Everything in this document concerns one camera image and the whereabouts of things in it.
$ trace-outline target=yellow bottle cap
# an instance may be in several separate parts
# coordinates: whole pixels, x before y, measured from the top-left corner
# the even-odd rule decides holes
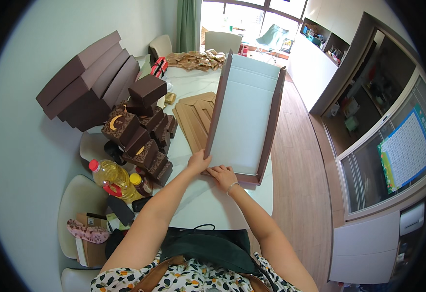
[[[134,185],[139,185],[141,183],[141,176],[138,173],[132,173],[130,175],[130,182]]]

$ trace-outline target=brown bag strap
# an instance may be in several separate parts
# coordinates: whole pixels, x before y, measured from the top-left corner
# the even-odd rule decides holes
[[[159,281],[161,281],[170,265],[185,264],[186,262],[181,255],[168,258],[167,260],[152,268],[150,272],[143,279],[141,279],[141,281],[138,282],[138,284],[136,284],[133,289],[130,290],[130,292],[151,292],[159,283]]]
[[[164,274],[171,265],[185,265],[186,262],[182,255],[169,258],[159,265],[155,266],[136,286],[130,290],[130,292],[151,292],[156,285],[161,281]],[[269,289],[265,284],[257,277],[249,274],[238,273],[239,275],[246,277],[250,280],[250,285],[255,292],[269,292]]]

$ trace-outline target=window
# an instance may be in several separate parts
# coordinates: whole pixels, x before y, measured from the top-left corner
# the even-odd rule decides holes
[[[289,33],[293,40],[305,9],[306,0],[203,0],[202,26],[206,30],[232,32],[252,44],[273,25]]]
[[[283,0],[271,0],[270,8],[282,11],[294,17],[301,18],[304,10],[305,0],[291,0],[290,2]]]
[[[250,43],[260,36],[263,10],[235,4],[226,4],[225,17],[232,31],[242,35],[243,42]]]

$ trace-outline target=calendar poster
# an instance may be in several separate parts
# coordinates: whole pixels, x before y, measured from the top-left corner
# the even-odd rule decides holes
[[[426,116],[419,104],[378,146],[388,193],[426,170]]]

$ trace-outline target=crescent moon logo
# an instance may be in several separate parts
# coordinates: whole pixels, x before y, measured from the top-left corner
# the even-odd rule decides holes
[[[116,116],[115,118],[113,118],[112,120],[111,120],[111,122],[109,123],[109,128],[111,128],[111,130],[117,130],[117,128],[116,127],[114,127],[114,122],[118,119],[118,118],[120,118],[122,115],[118,115],[118,116]]]
[[[138,150],[137,154],[135,154],[135,155],[139,155],[141,152],[143,152],[144,149],[145,149],[145,146],[141,147],[141,149]]]

